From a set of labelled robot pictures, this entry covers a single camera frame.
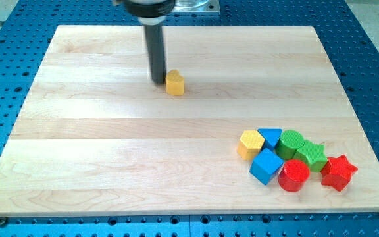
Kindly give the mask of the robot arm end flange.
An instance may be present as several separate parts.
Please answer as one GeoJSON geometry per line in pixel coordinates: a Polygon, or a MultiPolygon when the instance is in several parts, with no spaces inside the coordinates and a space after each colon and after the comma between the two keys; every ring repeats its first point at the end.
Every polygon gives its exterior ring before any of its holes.
{"type": "Polygon", "coordinates": [[[123,5],[125,10],[135,16],[144,26],[163,23],[175,7],[175,0],[112,0],[113,6],[123,5]]]}

